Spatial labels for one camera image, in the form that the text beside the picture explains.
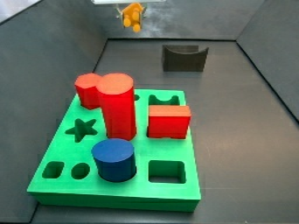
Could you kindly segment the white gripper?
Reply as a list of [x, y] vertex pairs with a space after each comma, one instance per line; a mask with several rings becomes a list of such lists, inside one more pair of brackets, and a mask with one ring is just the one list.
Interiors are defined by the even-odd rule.
[[141, 16], [145, 18], [146, 3], [160, 3], [162, 1], [164, 0], [90, 0], [93, 4], [114, 4], [116, 18], [118, 19], [122, 18], [122, 11], [120, 10], [118, 4], [141, 3]]

